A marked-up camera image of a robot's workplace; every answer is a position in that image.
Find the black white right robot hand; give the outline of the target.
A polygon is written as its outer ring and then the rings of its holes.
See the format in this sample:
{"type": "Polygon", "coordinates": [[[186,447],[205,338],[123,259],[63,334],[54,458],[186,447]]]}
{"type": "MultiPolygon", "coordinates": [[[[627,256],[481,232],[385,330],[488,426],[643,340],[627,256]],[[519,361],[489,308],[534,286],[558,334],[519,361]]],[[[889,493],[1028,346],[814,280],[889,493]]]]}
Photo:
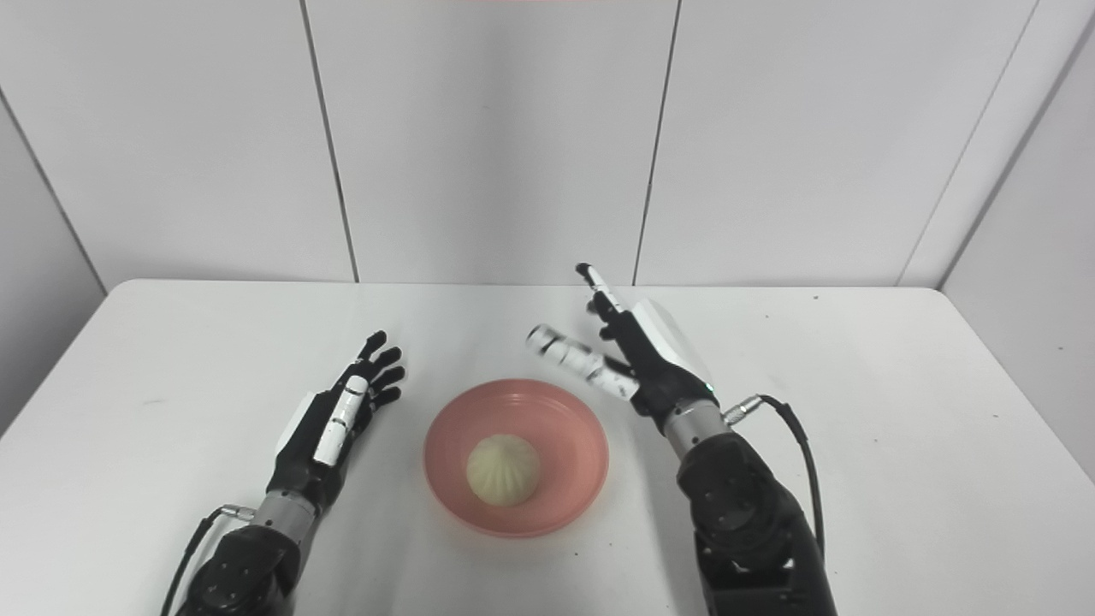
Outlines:
{"type": "Polygon", "coordinates": [[[591,387],[627,400],[658,429],[684,414],[690,403],[719,404],[707,368],[660,304],[644,298],[625,305],[591,264],[578,263],[576,270],[591,289],[587,311],[602,321],[601,338],[616,342],[624,358],[599,353],[548,324],[528,334],[528,348],[591,387]]]}

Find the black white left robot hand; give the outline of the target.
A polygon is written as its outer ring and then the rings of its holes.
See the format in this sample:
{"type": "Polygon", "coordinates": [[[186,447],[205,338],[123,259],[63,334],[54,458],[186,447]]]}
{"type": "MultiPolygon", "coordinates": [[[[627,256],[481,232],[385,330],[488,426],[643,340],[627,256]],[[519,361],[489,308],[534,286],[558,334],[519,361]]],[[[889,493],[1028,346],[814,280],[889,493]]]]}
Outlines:
{"type": "Polygon", "coordinates": [[[381,408],[400,398],[397,383],[406,376],[401,358],[402,350],[388,345],[387,332],[369,336],[334,385],[306,407],[276,456],[266,491],[297,495],[316,513],[328,510],[343,490],[353,444],[381,408]]]}

